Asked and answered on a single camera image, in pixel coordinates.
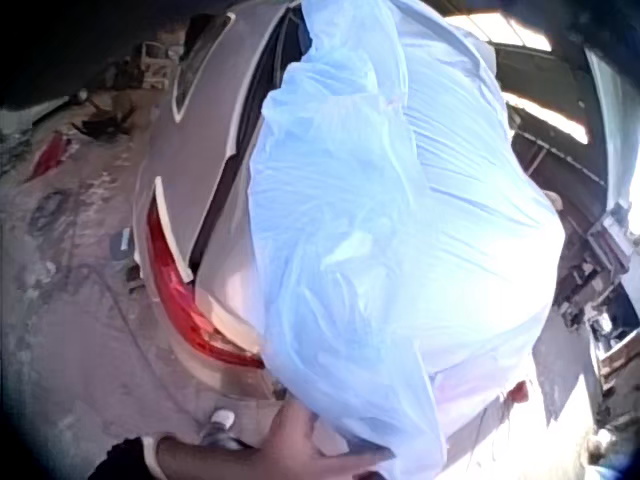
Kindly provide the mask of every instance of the red taillight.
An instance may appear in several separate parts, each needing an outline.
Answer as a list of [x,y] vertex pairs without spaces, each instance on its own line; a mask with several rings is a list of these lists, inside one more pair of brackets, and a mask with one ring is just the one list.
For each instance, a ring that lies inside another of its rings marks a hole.
[[231,365],[264,368],[257,357],[231,343],[200,312],[193,287],[182,281],[176,262],[162,230],[158,205],[151,202],[147,215],[151,271],[169,321],[180,335],[204,355]]

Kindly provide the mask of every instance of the cable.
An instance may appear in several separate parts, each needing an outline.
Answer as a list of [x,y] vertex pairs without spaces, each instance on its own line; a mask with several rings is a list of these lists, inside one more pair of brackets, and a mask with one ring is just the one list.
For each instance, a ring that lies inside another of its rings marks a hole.
[[480,423],[478,424],[478,430],[476,431],[476,438],[473,441],[473,448],[471,449],[471,453],[469,454],[469,463],[467,463],[467,468],[465,469],[465,476],[469,473],[469,467],[471,467],[471,461],[473,460],[473,454],[476,451],[476,447],[478,446],[478,441],[480,440],[480,430],[482,430],[482,423],[484,422],[484,417],[487,414],[487,410],[489,407],[484,407],[482,411],[482,416],[480,417]]

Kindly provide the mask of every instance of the plastic cover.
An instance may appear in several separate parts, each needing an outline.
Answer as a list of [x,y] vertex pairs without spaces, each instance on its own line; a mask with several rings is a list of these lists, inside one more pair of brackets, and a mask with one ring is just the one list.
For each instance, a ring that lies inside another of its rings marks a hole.
[[564,233],[472,43],[417,0],[302,8],[312,47],[250,164],[263,356],[338,431],[390,447],[387,478],[432,478],[530,353]]

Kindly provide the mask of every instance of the person's hand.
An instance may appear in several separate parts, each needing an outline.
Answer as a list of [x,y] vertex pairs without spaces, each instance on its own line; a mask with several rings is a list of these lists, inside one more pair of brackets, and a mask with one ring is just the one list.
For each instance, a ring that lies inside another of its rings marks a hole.
[[271,424],[262,449],[254,461],[265,480],[331,480],[367,472],[393,458],[387,449],[327,457],[313,444],[316,417],[289,397]]

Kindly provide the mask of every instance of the dirty ground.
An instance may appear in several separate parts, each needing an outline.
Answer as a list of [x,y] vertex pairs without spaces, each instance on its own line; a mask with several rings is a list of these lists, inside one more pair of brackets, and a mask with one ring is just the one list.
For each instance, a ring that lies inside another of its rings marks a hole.
[[[131,223],[157,96],[134,98],[130,136],[81,135],[71,122],[91,107],[73,107],[39,125],[33,152],[0,178],[2,406],[58,478],[86,477],[125,437],[172,431],[196,441],[221,406],[238,413],[234,432],[259,444],[278,407],[229,399],[192,377],[144,289],[129,292],[128,263],[110,245]],[[71,139],[64,161],[25,183],[55,130]],[[454,434],[442,479],[582,478],[589,392],[598,390],[586,332],[568,332],[552,313],[524,372],[529,402],[496,399]]]

